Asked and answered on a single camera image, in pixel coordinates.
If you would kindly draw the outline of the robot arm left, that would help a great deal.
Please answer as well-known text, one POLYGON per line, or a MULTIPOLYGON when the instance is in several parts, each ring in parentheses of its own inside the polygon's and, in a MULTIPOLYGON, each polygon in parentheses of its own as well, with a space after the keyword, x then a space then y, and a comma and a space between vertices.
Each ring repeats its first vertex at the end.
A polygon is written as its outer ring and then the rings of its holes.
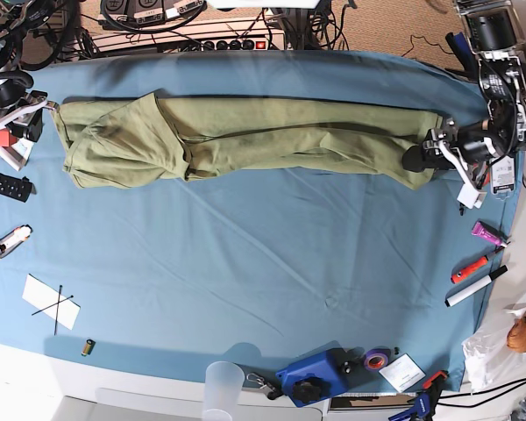
POLYGON ((494 168, 526 151, 525 39, 510 1, 457 1, 454 7, 473 60, 469 75, 488 115, 463 126, 446 118, 403 155, 402 166, 414 173, 456 170, 478 189, 494 168))

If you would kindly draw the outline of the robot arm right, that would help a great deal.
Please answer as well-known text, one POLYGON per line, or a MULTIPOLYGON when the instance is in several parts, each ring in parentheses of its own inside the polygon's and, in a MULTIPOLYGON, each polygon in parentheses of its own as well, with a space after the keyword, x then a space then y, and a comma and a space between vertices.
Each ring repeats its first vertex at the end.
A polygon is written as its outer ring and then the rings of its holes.
POLYGON ((0 146, 11 146, 21 139, 38 141, 43 111, 58 108, 46 92, 33 88, 31 72, 52 63, 66 37, 60 37, 51 56, 40 64, 24 64, 22 56, 25 36, 47 24, 65 5, 57 1, 0 1, 0 146))

